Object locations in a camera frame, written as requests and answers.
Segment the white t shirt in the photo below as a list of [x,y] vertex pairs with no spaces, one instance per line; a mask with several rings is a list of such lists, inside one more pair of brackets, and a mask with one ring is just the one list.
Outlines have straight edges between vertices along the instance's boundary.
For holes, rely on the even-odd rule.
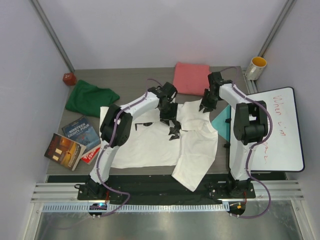
[[215,161],[219,138],[210,114],[199,111],[200,103],[188,101],[177,106],[180,136],[170,134],[170,127],[160,122],[158,109],[138,117],[110,166],[116,169],[173,166],[172,177],[194,192]]

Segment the white whiteboard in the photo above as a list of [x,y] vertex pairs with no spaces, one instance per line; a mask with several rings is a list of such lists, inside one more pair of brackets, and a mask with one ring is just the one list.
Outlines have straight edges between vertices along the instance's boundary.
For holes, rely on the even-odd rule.
[[284,87],[249,95],[263,100],[273,128],[269,139],[255,148],[250,158],[251,171],[301,172],[305,168],[295,92]]

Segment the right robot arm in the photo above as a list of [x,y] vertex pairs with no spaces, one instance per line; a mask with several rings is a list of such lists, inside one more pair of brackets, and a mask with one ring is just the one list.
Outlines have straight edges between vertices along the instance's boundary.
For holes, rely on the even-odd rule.
[[255,147],[269,137],[268,112],[263,101],[250,99],[238,87],[229,82],[212,84],[204,91],[199,109],[203,112],[214,110],[218,101],[225,100],[234,109],[233,132],[236,151],[233,165],[225,183],[212,186],[213,199],[240,199],[251,190],[251,163]]

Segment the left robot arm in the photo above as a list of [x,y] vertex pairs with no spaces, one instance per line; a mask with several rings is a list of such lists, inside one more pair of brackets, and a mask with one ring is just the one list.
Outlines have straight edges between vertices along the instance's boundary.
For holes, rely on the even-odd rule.
[[117,151],[129,139],[132,122],[152,109],[159,109],[160,122],[169,127],[170,139],[180,137],[181,124],[177,121],[178,104],[173,102],[177,90],[162,90],[152,87],[136,100],[108,108],[100,126],[101,147],[95,167],[90,172],[84,185],[79,187],[79,193],[90,199],[102,199],[107,192],[106,181],[109,178],[111,165]]

